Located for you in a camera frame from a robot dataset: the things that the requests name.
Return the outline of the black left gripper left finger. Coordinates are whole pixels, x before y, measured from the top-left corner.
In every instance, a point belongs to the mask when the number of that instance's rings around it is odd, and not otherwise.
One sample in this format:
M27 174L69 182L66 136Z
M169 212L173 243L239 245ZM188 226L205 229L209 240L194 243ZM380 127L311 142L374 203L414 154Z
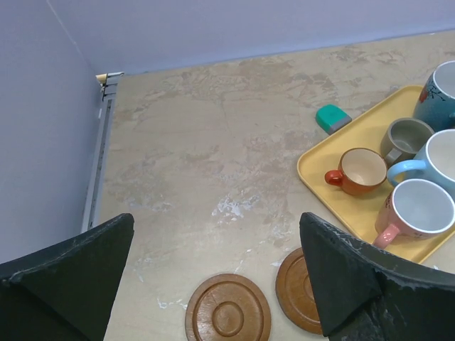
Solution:
M134 236L120 214L1 265L2 340L103 340Z

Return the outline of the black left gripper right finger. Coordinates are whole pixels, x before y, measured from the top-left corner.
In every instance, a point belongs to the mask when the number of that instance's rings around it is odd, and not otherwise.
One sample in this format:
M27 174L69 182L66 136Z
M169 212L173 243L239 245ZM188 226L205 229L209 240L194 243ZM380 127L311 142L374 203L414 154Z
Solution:
M454 275L301 215L301 247L330 340L453 340Z

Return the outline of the dark ringed wooden coaster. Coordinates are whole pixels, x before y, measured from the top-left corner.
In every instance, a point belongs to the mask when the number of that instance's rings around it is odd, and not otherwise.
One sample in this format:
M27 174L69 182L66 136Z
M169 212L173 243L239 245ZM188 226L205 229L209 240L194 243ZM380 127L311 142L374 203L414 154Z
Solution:
M204 281L188 302L188 340L268 340L272 317L259 287L237 274L219 274Z

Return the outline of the light blue mug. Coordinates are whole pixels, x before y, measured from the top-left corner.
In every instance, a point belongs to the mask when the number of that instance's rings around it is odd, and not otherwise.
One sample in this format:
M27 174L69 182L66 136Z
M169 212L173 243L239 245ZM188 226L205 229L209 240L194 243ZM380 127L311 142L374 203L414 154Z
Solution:
M454 130L447 129L432 135L425 145L411 160L393 165L387 172L387 179L392 186L404 180L419 178L441 186L454 199Z

